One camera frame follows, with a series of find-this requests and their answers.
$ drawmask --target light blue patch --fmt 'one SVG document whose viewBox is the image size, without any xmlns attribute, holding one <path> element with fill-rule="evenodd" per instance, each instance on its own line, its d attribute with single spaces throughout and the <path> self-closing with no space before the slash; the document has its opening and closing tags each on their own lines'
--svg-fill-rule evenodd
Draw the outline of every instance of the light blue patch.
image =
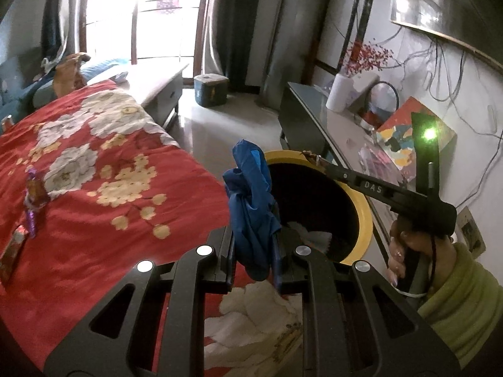
<svg viewBox="0 0 503 377">
<path fill-rule="evenodd" d="M 255 159 L 255 163 L 257 164 L 258 168 L 260 169 L 261 166 L 261 160 L 260 160 L 260 152 L 258 150 L 252 150 L 251 155 Z"/>
</svg>

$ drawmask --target yellow rim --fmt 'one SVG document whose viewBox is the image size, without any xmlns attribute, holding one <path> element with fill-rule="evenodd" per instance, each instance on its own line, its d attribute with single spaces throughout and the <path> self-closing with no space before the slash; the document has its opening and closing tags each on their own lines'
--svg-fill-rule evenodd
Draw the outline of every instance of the yellow rim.
<svg viewBox="0 0 503 377">
<path fill-rule="evenodd" d="M 265 156 L 267 164 L 292 163 L 310 167 L 314 170 L 323 172 L 321 168 L 316 167 L 308 162 L 308 160 L 303 156 L 301 152 L 295 152 L 292 150 L 276 150 L 267 152 Z M 369 203 L 363 194 L 358 191 L 354 191 L 344 183 L 339 183 L 338 181 L 336 181 L 336 183 L 349 196 L 349 198 L 355 205 L 356 213 L 358 214 L 358 223 L 360 225 L 358 239 L 356 240 L 356 244 L 353 250 L 343 261 L 341 261 L 341 263 L 343 264 L 352 265 L 353 262 L 363 258 L 363 255 L 365 255 L 365 252 L 370 245 L 374 227 L 372 221 L 372 213 L 370 211 Z"/>
</svg>

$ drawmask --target paper roll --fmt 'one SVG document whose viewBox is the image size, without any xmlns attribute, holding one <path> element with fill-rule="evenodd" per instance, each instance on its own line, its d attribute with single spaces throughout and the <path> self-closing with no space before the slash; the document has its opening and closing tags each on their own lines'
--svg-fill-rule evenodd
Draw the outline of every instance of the paper roll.
<svg viewBox="0 0 503 377">
<path fill-rule="evenodd" d="M 326 107 L 334 112 L 342 112 L 348 105 L 348 98 L 353 90 L 353 79 L 344 75 L 335 75 Z"/>
</svg>

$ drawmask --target green sleeve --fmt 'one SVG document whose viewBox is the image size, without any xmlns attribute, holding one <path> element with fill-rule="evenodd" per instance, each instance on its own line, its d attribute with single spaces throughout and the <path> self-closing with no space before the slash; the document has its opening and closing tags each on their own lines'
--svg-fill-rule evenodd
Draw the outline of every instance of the green sleeve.
<svg viewBox="0 0 503 377">
<path fill-rule="evenodd" d="M 445 284 L 419 314 L 456 354 L 461 368 L 482 348 L 503 313 L 503 288 L 475 262 L 464 244 L 455 244 L 457 260 Z"/>
</svg>

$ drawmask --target green light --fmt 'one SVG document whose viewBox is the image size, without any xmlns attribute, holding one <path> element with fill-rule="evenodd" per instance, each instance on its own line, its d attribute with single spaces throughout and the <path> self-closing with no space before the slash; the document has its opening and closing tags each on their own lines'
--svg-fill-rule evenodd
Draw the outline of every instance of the green light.
<svg viewBox="0 0 503 377">
<path fill-rule="evenodd" d="M 436 139 L 437 137 L 437 131 L 434 129 L 434 128 L 430 128 L 430 129 L 426 129 L 424 131 L 424 135 L 423 137 L 426 139 L 426 140 L 433 140 L 433 139 Z"/>
</svg>

